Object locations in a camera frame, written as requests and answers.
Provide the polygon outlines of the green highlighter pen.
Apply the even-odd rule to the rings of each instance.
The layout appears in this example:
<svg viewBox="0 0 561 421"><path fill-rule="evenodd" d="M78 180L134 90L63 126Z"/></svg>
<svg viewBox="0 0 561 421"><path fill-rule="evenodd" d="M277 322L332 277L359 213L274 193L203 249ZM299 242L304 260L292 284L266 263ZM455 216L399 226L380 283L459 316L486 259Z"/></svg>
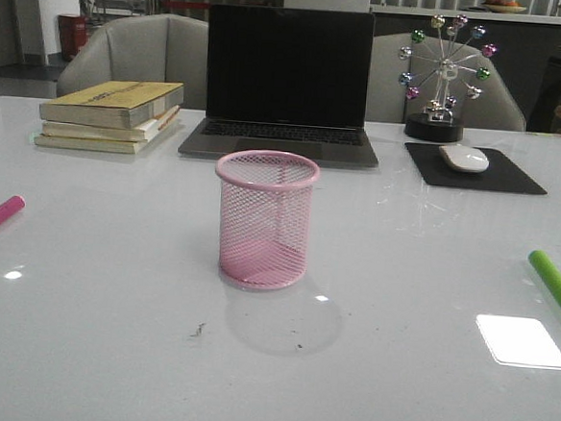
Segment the green highlighter pen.
<svg viewBox="0 0 561 421"><path fill-rule="evenodd" d="M561 308L561 272L543 250L533 250L528 261Z"/></svg>

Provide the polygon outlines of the pink mesh pen holder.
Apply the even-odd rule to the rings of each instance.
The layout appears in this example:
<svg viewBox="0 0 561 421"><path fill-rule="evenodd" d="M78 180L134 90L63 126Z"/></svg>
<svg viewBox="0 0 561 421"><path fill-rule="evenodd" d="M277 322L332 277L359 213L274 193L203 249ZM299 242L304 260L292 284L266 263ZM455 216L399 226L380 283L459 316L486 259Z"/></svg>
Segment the pink mesh pen holder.
<svg viewBox="0 0 561 421"><path fill-rule="evenodd" d="M220 179L219 265L243 288L275 290L306 272L310 205L319 166L276 150L230 153Z"/></svg>

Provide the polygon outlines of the grey laptop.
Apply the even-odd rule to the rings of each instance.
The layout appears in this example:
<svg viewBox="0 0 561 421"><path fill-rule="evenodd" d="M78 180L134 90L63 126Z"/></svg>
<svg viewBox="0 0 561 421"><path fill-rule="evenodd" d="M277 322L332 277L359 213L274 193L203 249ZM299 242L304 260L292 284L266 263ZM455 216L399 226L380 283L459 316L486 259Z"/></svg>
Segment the grey laptop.
<svg viewBox="0 0 561 421"><path fill-rule="evenodd" d="M374 28L369 12L211 6L206 116L179 153L276 150L376 167L364 130Z"/></svg>

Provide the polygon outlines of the middle book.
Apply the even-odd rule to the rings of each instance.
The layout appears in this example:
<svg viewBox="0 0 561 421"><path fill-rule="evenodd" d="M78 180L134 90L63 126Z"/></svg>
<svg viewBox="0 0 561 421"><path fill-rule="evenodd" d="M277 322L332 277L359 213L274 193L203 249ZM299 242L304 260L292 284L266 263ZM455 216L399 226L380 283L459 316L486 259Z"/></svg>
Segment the middle book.
<svg viewBox="0 0 561 421"><path fill-rule="evenodd" d="M163 115L148 119L132 129L114 129L112 127L87 126L84 124L59 123L44 121L41 131L46 136L97 139L110 141L148 142L165 130L177 116L179 106L171 108Z"/></svg>

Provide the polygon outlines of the bottom book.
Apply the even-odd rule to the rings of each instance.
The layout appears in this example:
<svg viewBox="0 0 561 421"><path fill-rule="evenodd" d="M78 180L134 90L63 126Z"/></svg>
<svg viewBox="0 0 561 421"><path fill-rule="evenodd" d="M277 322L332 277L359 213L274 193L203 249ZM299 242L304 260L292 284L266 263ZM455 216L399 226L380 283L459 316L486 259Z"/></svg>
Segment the bottom book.
<svg viewBox="0 0 561 421"><path fill-rule="evenodd" d="M111 140L71 138L70 136L55 137L55 136L46 136L42 133L42 131L35 134L33 137L33 143L35 145L40 145L41 147L56 147L56 148L64 148L69 150L111 152L111 153L124 153L124 154L136 154L140 152L151 141L152 139L148 142L130 142L130 141L111 141Z"/></svg>

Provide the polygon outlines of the white computer mouse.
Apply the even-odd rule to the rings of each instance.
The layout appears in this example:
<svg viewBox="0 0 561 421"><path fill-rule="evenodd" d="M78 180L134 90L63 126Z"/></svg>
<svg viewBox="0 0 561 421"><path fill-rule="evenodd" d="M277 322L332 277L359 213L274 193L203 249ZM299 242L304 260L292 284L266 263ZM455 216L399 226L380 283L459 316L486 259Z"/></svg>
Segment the white computer mouse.
<svg viewBox="0 0 561 421"><path fill-rule="evenodd" d="M442 160L454 171L482 173L489 168L490 162L481 149L458 144L442 145L438 149Z"/></svg>

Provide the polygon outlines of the top yellow book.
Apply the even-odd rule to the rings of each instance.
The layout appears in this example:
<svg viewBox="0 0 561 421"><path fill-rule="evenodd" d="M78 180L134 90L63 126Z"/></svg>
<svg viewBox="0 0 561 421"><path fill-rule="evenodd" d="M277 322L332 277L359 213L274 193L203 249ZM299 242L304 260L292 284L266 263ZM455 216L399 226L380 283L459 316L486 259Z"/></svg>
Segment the top yellow book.
<svg viewBox="0 0 561 421"><path fill-rule="evenodd" d="M131 129L184 101L182 83L108 81L39 105L44 121Z"/></svg>

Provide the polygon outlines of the ferris wheel desk ornament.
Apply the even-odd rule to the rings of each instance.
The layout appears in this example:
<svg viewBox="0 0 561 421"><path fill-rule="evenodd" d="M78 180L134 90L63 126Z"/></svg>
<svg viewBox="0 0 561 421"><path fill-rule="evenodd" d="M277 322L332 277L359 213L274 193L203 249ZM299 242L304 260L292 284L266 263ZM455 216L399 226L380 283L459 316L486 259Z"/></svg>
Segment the ferris wheel desk ornament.
<svg viewBox="0 0 561 421"><path fill-rule="evenodd" d="M465 14L452 18L435 14L430 28L436 31L437 39L416 29L410 33L409 44L400 48L398 58L409 63L409 70L398 77L405 100L424 101L419 111L406 117L407 135L441 143L462 138L463 123L457 115L460 97L454 89L462 88L470 100L479 98L483 93L479 85L493 73L479 60L491 59L498 51L494 43L475 49L457 41L468 29L468 22Z"/></svg>

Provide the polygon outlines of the red bin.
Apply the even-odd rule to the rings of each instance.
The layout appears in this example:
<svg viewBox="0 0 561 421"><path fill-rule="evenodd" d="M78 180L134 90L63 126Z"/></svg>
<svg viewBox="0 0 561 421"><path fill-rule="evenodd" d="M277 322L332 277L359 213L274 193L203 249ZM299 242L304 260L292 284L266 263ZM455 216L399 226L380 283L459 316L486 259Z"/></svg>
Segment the red bin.
<svg viewBox="0 0 561 421"><path fill-rule="evenodd" d="M61 55L64 61L73 60L87 43L86 20L83 15L58 16Z"/></svg>

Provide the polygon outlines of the fruit bowl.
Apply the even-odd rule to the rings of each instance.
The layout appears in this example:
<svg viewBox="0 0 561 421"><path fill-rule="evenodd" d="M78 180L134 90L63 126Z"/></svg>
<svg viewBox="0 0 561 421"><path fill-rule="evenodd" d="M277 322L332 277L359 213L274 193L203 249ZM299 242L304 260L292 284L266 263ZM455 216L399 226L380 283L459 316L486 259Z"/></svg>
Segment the fruit bowl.
<svg viewBox="0 0 561 421"><path fill-rule="evenodd" d="M515 0L482 0L482 7L490 12L500 13L522 13L526 10L525 6Z"/></svg>

